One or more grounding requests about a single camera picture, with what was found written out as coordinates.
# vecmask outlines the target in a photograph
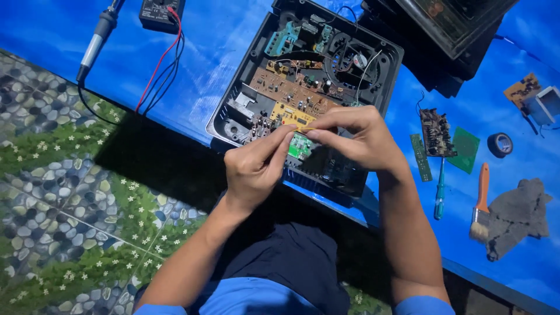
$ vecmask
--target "red wire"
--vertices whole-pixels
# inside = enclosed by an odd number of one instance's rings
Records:
[[[148,85],[146,86],[146,89],[144,90],[144,93],[142,93],[142,97],[140,98],[140,101],[138,102],[138,105],[136,105],[136,109],[134,110],[134,112],[137,113],[137,114],[138,114],[138,110],[140,109],[140,105],[142,104],[142,100],[144,99],[144,96],[146,94],[146,91],[148,91],[148,88],[150,87],[150,84],[152,83],[153,78],[156,76],[156,72],[159,69],[159,67],[161,65],[161,62],[164,60],[165,55],[167,55],[167,53],[171,50],[171,48],[173,48],[173,46],[175,46],[175,44],[177,44],[177,42],[179,41],[179,38],[181,37],[181,19],[179,19],[179,15],[177,14],[177,12],[175,12],[175,10],[173,10],[172,7],[167,7],[167,10],[169,12],[171,12],[171,14],[173,14],[173,16],[179,22],[179,32],[177,33],[177,38],[175,39],[173,44],[171,46],[169,46],[169,48],[161,56],[160,61],[157,63],[156,69],[153,71],[152,77],[150,78],[150,81],[148,82]]]

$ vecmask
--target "shirt sleeve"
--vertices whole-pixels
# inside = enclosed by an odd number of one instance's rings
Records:
[[[181,306],[144,304],[134,315],[186,315],[186,311]]]
[[[446,302],[429,296],[410,297],[395,307],[395,315],[455,315]]]

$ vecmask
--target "gray rag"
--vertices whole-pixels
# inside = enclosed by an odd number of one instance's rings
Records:
[[[489,238],[486,257],[496,261],[503,257],[525,236],[547,237],[547,206],[552,197],[544,193],[538,178],[522,179],[516,189],[499,195],[490,210]]]

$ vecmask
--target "orange brush handle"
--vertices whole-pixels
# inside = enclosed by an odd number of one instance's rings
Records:
[[[490,182],[490,172],[488,170],[488,163],[484,162],[480,168],[480,176],[478,177],[478,201],[474,206],[484,212],[488,211],[488,183]]]

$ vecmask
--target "teal screwdriver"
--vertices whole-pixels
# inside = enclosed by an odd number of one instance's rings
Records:
[[[436,220],[440,220],[441,217],[443,217],[444,215],[444,199],[445,199],[444,163],[445,163],[445,157],[442,157],[441,166],[440,166],[440,180],[437,182],[436,206],[433,209],[433,217]]]

